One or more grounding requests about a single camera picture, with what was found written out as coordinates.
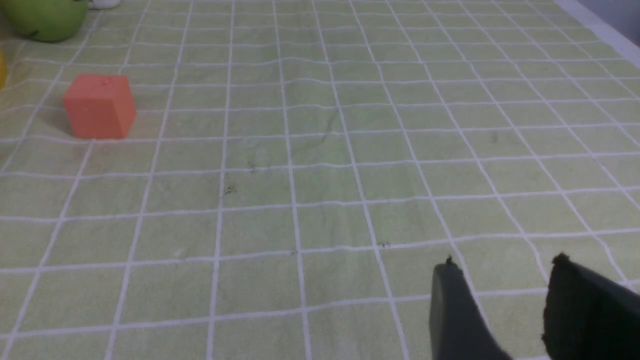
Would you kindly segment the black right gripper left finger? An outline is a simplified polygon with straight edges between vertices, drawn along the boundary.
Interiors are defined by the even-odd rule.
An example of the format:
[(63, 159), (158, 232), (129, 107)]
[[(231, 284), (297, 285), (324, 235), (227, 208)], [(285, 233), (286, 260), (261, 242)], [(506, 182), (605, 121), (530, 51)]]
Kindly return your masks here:
[(495, 340), (464, 273), (448, 256), (432, 271), (430, 348), (434, 360), (510, 360)]

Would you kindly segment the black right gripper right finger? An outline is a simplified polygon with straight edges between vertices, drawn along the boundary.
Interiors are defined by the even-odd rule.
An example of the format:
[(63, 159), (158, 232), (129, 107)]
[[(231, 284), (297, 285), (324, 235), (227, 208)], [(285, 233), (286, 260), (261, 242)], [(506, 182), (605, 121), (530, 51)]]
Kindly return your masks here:
[(640, 297), (560, 253), (552, 261), (542, 313), (552, 360), (637, 360)]

